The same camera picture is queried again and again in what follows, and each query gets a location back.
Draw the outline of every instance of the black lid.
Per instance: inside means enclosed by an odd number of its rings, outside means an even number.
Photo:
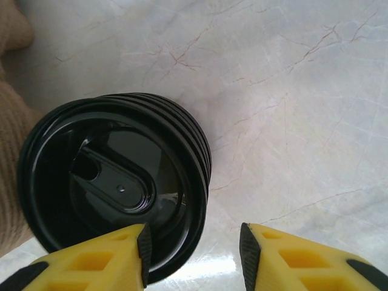
[[[178,270],[199,241],[211,163],[203,131],[173,101],[102,96],[40,120],[21,151],[18,190],[49,252],[147,222],[154,283]]]

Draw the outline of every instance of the beige sweater sleeve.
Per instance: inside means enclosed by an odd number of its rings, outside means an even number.
[[[33,31],[13,0],[0,0],[0,56],[31,44]],[[5,82],[0,62],[0,257],[32,237],[19,206],[19,151],[40,114],[28,108]]]

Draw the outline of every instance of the marble surface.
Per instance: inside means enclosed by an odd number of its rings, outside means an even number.
[[[244,290],[242,222],[388,272],[385,0],[21,1],[32,47],[5,57],[33,107],[117,92],[183,105],[212,148],[202,240],[147,290]],[[44,252],[0,259],[0,281]]]

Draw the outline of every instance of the black plastic lid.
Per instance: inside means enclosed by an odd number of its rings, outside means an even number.
[[[40,120],[18,168],[24,215],[49,252],[147,222],[149,283],[178,270],[204,227],[211,156],[194,118],[166,98],[82,99]]]

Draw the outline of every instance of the knit fabric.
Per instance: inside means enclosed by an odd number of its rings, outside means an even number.
[[[0,0],[0,56],[30,45],[33,37],[13,0]],[[40,117],[6,83],[0,62],[0,257],[32,237],[19,206],[16,168],[23,142]]]

